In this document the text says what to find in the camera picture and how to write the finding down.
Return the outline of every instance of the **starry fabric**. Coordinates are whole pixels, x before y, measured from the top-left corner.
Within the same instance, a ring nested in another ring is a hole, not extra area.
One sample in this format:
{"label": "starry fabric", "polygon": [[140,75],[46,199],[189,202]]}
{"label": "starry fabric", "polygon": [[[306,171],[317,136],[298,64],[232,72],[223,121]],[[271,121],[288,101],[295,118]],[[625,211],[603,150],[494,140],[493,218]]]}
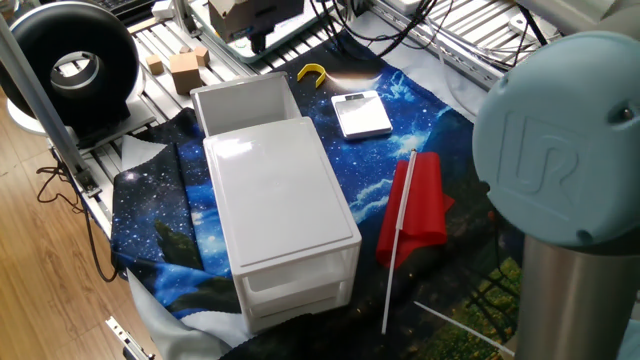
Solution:
{"label": "starry fabric", "polygon": [[[462,276],[468,273],[468,267],[487,273],[495,269],[495,263],[481,260],[493,238],[493,227],[487,217],[491,206],[473,166],[473,125],[398,69],[373,59],[368,49],[350,37],[343,36],[343,42],[351,56],[325,43],[277,70],[288,73],[302,115],[314,121],[362,235],[350,305],[276,326],[232,350],[226,355],[228,359],[412,358],[415,351],[407,355],[407,348],[415,347],[416,341],[426,342],[444,326],[442,321],[425,319],[412,301],[450,313],[469,297],[469,287],[475,286]],[[318,89],[313,75],[297,82],[295,75],[307,63],[319,63],[327,70],[327,78]],[[364,90],[378,92],[393,131],[386,136],[347,141],[342,138],[331,97]],[[138,138],[173,147],[118,176],[114,224],[117,221],[119,225],[113,230],[114,251],[178,319],[203,310],[239,313],[203,154],[203,137],[193,110],[185,109]],[[447,213],[448,244],[418,249],[398,268],[389,331],[381,337],[388,272],[377,264],[375,248],[395,165],[398,160],[408,159],[413,148],[440,155],[443,190],[456,203]],[[179,169],[180,176],[169,178],[173,173],[168,168],[174,172]],[[126,178],[145,173],[147,176],[138,180],[144,187],[141,190]],[[182,195],[174,189],[171,198],[158,200],[162,204],[156,201],[151,188],[161,178],[171,179],[171,188],[181,186]],[[176,217],[163,217],[164,210]],[[133,235],[138,235],[138,243],[132,240]],[[193,254],[194,249],[199,257]],[[487,358],[491,351],[479,351],[477,358]]]}

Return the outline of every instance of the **wooden floor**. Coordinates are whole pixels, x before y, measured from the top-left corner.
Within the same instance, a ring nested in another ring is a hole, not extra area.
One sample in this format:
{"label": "wooden floor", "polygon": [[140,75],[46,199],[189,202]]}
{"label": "wooden floor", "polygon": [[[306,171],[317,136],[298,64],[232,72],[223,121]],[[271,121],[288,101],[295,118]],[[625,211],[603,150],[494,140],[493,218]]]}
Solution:
{"label": "wooden floor", "polygon": [[[55,161],[43,137],[18,128],[0,90],[0,359],[123,359],[122,346],[104,320],[114,316],[147,351],[157,354],[121,279],[98,276],[83,215],[56,201],[40,204],[36,194]],[[57,179],[45,193],[74,199]],[[109,246],[93,226],[105,273]]]}

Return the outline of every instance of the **red flag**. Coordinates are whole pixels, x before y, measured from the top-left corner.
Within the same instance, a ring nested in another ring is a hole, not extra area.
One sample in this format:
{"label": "red flag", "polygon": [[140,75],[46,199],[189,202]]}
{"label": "red flag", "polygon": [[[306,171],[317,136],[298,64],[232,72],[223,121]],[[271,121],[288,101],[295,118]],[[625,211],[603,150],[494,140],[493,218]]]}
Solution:
{"label": "red flag", "polygon": [[[402,160],[396,166],[391,184],[387,210],[380,230],[376,259],[384,267],[391,263],[391,251],[396,231],[396,219],[409,162]],[[447,242],[444,214],[454,200],[442,193],[440,157],[434,152],[420,153],[416,157],[411,188],[407,200],[404,224],[398,238],[396,269],[417,248]]]}

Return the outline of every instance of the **ur logo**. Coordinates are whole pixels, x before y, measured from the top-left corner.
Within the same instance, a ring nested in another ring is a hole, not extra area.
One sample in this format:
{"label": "ur logo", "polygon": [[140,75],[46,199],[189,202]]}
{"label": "ur logo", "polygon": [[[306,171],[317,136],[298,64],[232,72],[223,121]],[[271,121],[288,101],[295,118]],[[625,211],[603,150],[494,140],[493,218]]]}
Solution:
{"label": "ur logo", "polygon": [[570,129],[509,113],[504,123],[498,185],[568,219],[580,200],[588,150],[586,139]]}

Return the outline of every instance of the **black circular device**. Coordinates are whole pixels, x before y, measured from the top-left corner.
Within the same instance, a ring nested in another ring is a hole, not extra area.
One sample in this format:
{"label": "black circular device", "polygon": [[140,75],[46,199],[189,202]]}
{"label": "black circular device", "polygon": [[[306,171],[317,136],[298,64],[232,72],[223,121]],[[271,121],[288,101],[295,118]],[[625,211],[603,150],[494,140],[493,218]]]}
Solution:
{"label": "black circular device", "polygon": [[[138,56],[129,31],[111,13],[89,3],[56,2],[32,10],[11,30],[62,122],[80,139],[95,137],[129,116],[126,99],[138,76]],[[56,68],[73,56],[88,65],[65,77]],[[0,85],[33,116],[1,64]]]}

